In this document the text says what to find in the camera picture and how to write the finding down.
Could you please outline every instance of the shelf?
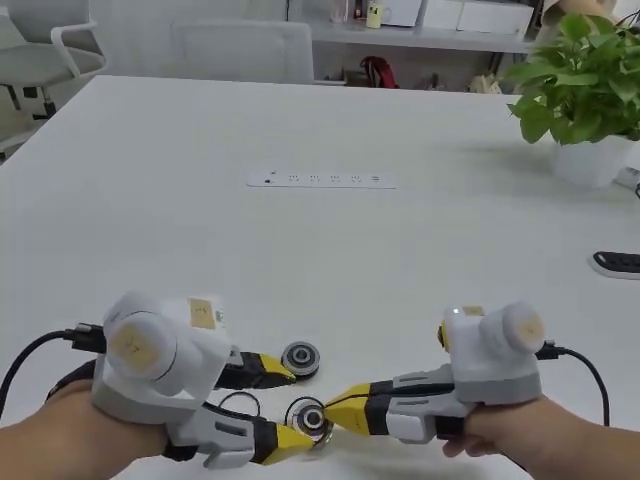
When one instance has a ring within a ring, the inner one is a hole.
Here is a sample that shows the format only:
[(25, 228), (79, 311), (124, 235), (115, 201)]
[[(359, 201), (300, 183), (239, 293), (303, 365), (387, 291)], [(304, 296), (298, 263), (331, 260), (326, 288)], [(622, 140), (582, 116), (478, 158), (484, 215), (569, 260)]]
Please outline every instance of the shelf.
[(515, 35), (426, 27), (382, 27), (375, 30), (366, 28), (364, 24), (356, 21), (337, 25), (331, 23), (328, 12), (311, 5), (304, 5), (304, 0), (291, 0), (289, 20), (308, 23), (311, 27), (313, 40), (316, 42), (497, 53), (527, 53), (534, 45), (533, 41), (521, 40)]

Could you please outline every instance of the chair backrest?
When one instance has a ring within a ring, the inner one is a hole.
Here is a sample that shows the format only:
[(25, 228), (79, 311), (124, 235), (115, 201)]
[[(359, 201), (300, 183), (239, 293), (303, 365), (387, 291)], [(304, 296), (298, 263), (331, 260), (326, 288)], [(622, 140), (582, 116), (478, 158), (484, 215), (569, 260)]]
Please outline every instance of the chair backrest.
[[(51, 43), (54, 27), (79, 25), (89, 21), (88, 0), (9, 0), (9, 18), (27, 42)], [(90, 32), (64, 36), (69, 47), (99, 52)]]
[(311, 30), (304, 23), (199, 19), (172, 25), (182, 78), (313, 82)]

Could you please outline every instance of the hand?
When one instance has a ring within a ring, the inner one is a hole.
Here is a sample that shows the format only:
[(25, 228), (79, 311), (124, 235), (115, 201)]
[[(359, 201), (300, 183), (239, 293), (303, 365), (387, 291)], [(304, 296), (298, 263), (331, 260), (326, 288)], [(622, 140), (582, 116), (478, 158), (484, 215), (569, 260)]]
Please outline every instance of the hand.
[(163, 426), (124, 423), (96, 409), (91, 381), (60, 390), (16, 428), (39, 439), (49, 472), (66, 480), (112, 478), (137, 459), (161, 455), (167, 444)]
[(465, 436), (443, 451), (455, 457), (503, 454), (542, 477), (577, 460), (592, 425), (547, 398), (510, 407), (479, 407), (465, 423)]

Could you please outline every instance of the white flower pot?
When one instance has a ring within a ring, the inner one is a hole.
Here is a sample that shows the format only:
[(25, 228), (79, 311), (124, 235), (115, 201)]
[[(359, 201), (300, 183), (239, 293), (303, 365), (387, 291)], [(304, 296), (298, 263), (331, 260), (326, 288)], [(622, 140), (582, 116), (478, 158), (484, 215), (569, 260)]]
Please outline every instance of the white flower pot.
[(551, 157), (551, 171), (556, 177), (577, 185), (606, 187), (626, 166), (635, 144), (615, 135), (598, 143), (556, 144)]

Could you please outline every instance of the white power strip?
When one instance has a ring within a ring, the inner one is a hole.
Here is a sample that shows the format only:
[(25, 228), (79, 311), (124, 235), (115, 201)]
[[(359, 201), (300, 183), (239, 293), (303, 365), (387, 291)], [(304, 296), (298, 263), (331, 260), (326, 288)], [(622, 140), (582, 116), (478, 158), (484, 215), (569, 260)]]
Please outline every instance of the white power strip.
[(640, 170), (636, 170), (632, 167), (626, 167), (620, 170), (618, 177), (615, 180), (616, 183), (623, 187), (635, 190), (640, 184)]
[(367, 188), (395, 189), (395, 184), (384, 175), (344, 173), (294, 173), (271, 170), (249, 174), (250, 187), (297, 188)]

